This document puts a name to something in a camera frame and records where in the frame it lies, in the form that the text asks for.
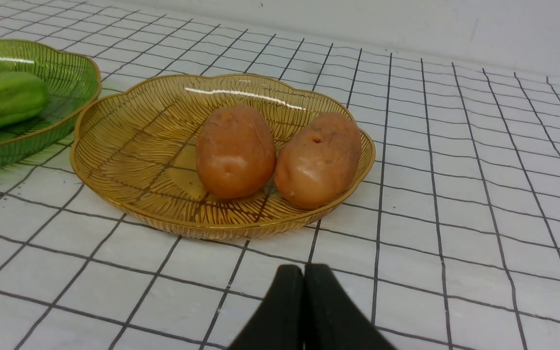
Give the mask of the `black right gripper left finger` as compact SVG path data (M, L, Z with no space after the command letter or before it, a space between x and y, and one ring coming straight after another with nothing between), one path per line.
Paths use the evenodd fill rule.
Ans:
M301 350L300 330L304 275L294 264L278 267L265 297L230 350Z

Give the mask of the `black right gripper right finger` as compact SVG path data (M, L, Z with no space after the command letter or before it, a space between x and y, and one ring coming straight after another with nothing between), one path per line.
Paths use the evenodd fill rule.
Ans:
M393 350L345 292L326 264L305 266L303 302L306 350Z

